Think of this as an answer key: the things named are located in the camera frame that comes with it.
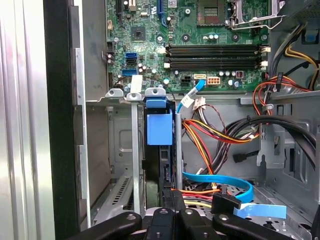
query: ram slot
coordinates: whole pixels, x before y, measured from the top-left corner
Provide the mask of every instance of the ram slot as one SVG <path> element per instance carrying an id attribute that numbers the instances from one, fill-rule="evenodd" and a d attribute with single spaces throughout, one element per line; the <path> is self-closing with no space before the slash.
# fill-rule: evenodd
<path id="1" fill-rule="evenodd" d="M 259 66 L 256 58 L 239 58 L 239 59 L 190 59 L 177 58 L 170 59 L 171 70 L 253 70 Z"/>
<path id="2" fill-rule="evenodd" d="M 256 45 L 238 46 L 169 46 L 166 49 L 171 58 L 201 58 L 201 57 L 254 57 L 259 55 L 259 47 Z"/>

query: blue sata port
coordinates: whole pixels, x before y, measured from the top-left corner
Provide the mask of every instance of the blue sata port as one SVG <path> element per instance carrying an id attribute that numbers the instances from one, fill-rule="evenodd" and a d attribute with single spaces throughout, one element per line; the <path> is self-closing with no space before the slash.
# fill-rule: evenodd
<path id="1" fill-rule="evenodd" d="M 126 59 L 138 59 L 138 54 L 136 52 L 127 52 L 125 54 Z"/>
<path id="2" fill-rule="evenodd" d="M 131 68 L 131 69 L 123 69 L 122 70 L 123 77 L 130 77 L 132 75 L 137 75 L 137 69 Z"/>

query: blue drive bracket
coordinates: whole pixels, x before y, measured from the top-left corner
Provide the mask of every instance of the blue drive bracket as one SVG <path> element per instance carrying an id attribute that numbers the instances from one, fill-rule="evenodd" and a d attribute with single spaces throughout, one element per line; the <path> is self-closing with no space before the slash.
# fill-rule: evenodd
<path id="1" fill-rule="evenodd" d="M 148 114 L 146 116 L 147 144 L 169 146 L 173 144 L 172 110 L 168 114 Z"/>
<path id="2" fill-rule="evenodd" d="M 147 109 L 165 109 L 167 107 L 167 97 L 147 97 L 145 107 Z"/>

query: motherboard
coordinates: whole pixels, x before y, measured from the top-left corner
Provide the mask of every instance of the motherboard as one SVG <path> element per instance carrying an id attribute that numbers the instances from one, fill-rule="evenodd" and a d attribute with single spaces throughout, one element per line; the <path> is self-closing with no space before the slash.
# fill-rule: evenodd
<path id="1" fill-rule="evenodd" d="M 235 0 L 106 1 L 109 88 L 251 92 L 266 69 L 267 28 L 232 30 Z M 243 19 L 268 14 L 268 0 L 242 0 Z"/>

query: green circuit board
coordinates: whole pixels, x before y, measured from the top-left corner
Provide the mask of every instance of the green circuit board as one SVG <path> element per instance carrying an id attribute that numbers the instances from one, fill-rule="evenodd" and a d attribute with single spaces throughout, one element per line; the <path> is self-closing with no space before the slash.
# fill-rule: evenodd
<path id="1" fill-rule="evenodd" d="M 173 92 L 186 92 L 194 84 L 181 84 L 181 78 L 194 74 L 204 74 L 208 77 L 220 77 L 220 84 L 206 85 L 203 91 L 253 91 L 262 80 L 261 69 L 237 69 L 224 71 L 219 75 L 217 69 L 190 69 L 179 71 L 175 74 L 172 69 L 164 68 L 166 54 L 164 47 L 168 44 L 174 46 L 199 46 L 199 45 L 261 45 L 268 43 L 268 29 L 259 28 L 253 34 L 251 29 L 232 31 L 225 26 L 228 20 L 228 4 L 226 0 L 164 0 L 161 2 L 163 18 L 171 18 L 168 26 L 164 26 L 159 15 L 160 0 L 128 0 L 128 9 L 119 4 L 123 1 L 107 1 L 107 40 L 113 43 L 114 54 L 112 64 L 107 65 L 109 87 L 117 84 L 118 88 L 129 91 L 130 77 L 123 78 L 122 70 L 136 69 L 137 74 L 143 75 L 142 89 L 164 85 L 164 79 L 169 80 L 168 86 Z M 244 0 L 242 6 L 244 20 L 252 17 L 268 15 L 268 0 Z M 210 39 L 210 35 L 217 35 L 217 39 Z M 125 54 L 137 53 L 135 65 L 126 64 Z M 138 64 L 145 66 L 139 72 Z"/>

